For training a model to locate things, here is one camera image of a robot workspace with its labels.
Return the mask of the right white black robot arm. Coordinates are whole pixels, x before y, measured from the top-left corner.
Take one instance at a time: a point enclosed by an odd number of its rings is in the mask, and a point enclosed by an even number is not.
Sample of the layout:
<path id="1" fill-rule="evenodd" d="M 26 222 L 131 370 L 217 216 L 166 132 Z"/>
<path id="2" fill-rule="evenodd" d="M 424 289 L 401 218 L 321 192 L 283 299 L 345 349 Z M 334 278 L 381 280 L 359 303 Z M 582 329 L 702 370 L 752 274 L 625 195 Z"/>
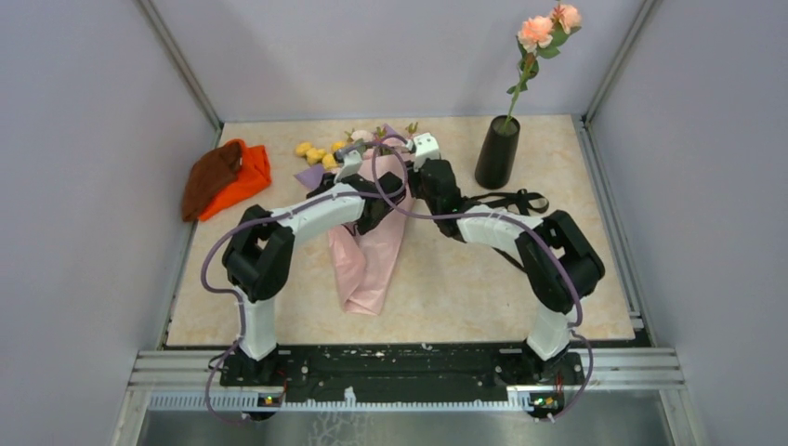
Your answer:
<path id="1" fill-rule="evenodd" d="M 525 339 L 523 370 L 535 383 L 548 382 L 559 370 L 572 329 L 583 322 L 582 298 L 606 274 L 596 250 L 565 211 L 520 215 L 464 196 L 446 160 L 409 162 L 406 172 L 412 195 L 425 202 L 444 236 L 491 247 L 526 274 L 539 308 Z"/>

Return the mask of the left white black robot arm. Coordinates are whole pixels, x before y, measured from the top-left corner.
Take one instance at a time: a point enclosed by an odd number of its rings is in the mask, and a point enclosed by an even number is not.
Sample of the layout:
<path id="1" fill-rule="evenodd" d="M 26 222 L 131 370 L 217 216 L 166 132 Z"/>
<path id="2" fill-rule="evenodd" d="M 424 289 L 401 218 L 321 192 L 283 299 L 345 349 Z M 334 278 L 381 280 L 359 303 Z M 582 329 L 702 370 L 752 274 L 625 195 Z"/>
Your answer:
<path id="1" fill-rule="evenodd" d="M 240 312 L 237 346 L 245 355 L 242 371 L 258 385 L 271 382 L 279 361 L 271 354 L 276 338 L 275 297 L 286 285 L 294 250 L 342 225 L 363 235 L 375 229 L 406 195 L 403 180 L 385 173 L 376 182 L 359 174 L 338 181 L 325 174 L 307 199 L 292 206 L 266 210 L 253 205 L 238 226 L 220 239 L 226 249 L 221 265 Z"/>

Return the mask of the black ribbon with gold lettering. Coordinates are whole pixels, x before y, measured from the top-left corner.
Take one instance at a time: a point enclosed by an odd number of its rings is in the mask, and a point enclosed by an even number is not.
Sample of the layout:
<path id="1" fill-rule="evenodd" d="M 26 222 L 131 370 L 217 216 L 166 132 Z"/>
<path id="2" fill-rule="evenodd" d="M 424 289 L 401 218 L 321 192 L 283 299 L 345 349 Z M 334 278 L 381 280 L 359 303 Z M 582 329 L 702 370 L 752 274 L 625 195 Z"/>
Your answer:
<path id="1" fill-rule="evenodd" d="M 494 191 L 481 195 L 471 196 L 469 200 L 475 203 L 482 203 L 491 208 L 503 208 L 508 210 L 511 206 L 517 209 L 517 213 L 523 216 L 531 214 L 544 214 L 549 209 L 549 201 L 546 197 L 535 191 L 520 189 L 514 192 Z"/>

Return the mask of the pink wrapping paper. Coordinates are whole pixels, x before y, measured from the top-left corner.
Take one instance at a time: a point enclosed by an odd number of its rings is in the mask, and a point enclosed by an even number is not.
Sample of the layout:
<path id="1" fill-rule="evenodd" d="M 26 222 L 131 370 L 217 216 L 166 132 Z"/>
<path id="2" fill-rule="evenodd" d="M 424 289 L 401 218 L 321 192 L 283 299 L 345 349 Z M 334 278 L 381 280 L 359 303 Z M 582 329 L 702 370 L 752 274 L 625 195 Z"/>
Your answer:
<path id="1" fill-rule="evenodd" d="M 381 313 L 404 237 L 406 215 L 392 211 L 364 235 L 344 226 L 328 231 L 340 308 L 346 313 Z"/>

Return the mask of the purple wrapping paper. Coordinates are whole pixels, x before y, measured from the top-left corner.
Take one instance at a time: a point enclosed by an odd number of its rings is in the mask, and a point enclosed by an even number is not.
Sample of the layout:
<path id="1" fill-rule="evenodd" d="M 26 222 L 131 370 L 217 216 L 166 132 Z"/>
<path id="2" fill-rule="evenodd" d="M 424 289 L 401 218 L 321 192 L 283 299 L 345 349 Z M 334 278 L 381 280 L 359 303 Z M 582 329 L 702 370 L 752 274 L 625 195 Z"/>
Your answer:
<path id="1" fill-rule="evenodd" d="M 306 190 L 315 190 L 320 187 L 326 175 L 331 176 L 333 173 L 333 170 L 326 169 L 322 164 L 315 164 L 295 174 L 295 179 Z"/>

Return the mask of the pink and white flower bunch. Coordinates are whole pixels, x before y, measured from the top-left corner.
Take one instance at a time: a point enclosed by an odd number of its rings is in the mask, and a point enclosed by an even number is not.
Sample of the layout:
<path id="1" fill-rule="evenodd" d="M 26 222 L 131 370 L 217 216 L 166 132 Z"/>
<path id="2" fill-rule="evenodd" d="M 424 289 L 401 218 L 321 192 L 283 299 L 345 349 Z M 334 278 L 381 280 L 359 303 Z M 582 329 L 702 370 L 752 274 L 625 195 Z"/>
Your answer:
<path id="1" fill-rule="evenodd" d="M 418 122 L 409 123 L 403 133 L 398 132 L 391 125 L 383 124 L 372 131 L 353 128 L 346 131 L 345 135 L 348 145 L 362 145 L 362 153 L 370 150 L 373 142 L 382 143 L 384 148 L 381 149 L 381 153 L 386 155 L 394 152 L 409 152 L 411 150 L 410 140 L 416 135 L 418 129 Z"/>

